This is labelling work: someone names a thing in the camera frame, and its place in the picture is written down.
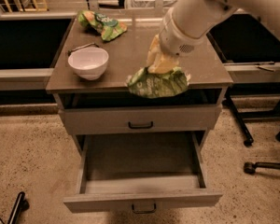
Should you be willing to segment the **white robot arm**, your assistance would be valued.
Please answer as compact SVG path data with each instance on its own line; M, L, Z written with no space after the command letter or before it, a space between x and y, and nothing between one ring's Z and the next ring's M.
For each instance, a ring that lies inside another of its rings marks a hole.
M258 19L280 41L280 0L179 0L162 19L147 54L147 70L165 74L178 58L195 50L206 34L243 10Z

